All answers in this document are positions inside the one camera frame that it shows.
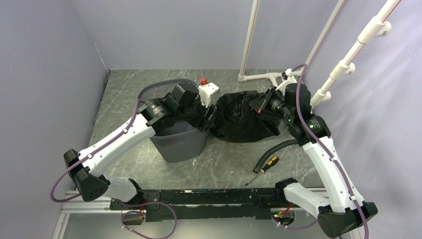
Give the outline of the black trash bag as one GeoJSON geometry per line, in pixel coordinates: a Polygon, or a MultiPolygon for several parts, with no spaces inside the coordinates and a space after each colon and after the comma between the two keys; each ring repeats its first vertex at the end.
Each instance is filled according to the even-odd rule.
{"type": "Polygon", "coordinates": [[[250,143],[278,136],[281,120],[259,115],[250,102],[262,96],[258,91],[227,93],[216,102],[216,112],[210,132],[216,138],[231,143],[250,143]]]}

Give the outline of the grey mesh trash bin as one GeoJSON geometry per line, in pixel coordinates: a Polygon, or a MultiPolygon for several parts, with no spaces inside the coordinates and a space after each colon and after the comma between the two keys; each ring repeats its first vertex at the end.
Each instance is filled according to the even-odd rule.
{"type": "MultiPolygon", "coordinates": [[[[154,98],[162,98],[171,92],[178,83],[196,85],[196,82],[189,79],[173,79],[154,83],[140,91],[138,100],[145,103],[154,98]]],[[[165,161],[176,163],[199,156],[205,148],[206,133],[192,127],[187,122],[178,122],[151,137],[150,141],[165,161]]]]}

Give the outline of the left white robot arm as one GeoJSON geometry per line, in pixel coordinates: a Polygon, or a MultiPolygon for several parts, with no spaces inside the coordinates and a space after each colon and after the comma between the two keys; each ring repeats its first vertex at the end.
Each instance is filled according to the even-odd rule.
{"type": "Polygon", "coordinates": [[[96,144],[79,152],[68,150],[64,154],[66,173],[82,199],[90,202],[104,196],[123,201],[130,209],[139,208],[143,202],[140,186],[133,179],[106,174],[108,167],[132,147],[178,122],[199,131],[209,129],[216,111],[211,100],[218,92],[214,83],[177,83],[161,98],[137,101],[131,118],[96,144]]]}

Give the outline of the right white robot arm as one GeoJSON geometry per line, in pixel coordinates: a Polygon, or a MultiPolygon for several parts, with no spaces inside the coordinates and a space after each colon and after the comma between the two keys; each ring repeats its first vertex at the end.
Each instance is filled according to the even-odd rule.
{"type": "Polygon", "coordinates": [[[324,119],[312,112],[311,94],[303,84],[288,84],[284,92],[270,87],[252,100],[250,106],[261,116],[284,120],[290,135],[309,156],[327,197],[305,188],[293,178],[275,184],[274,200],[285,207],[292,203],[316,218],[322,231],[332,239],[367,239],[368,221],[378,209],[366,202],[347,175],[335,150],[324,119]]]}

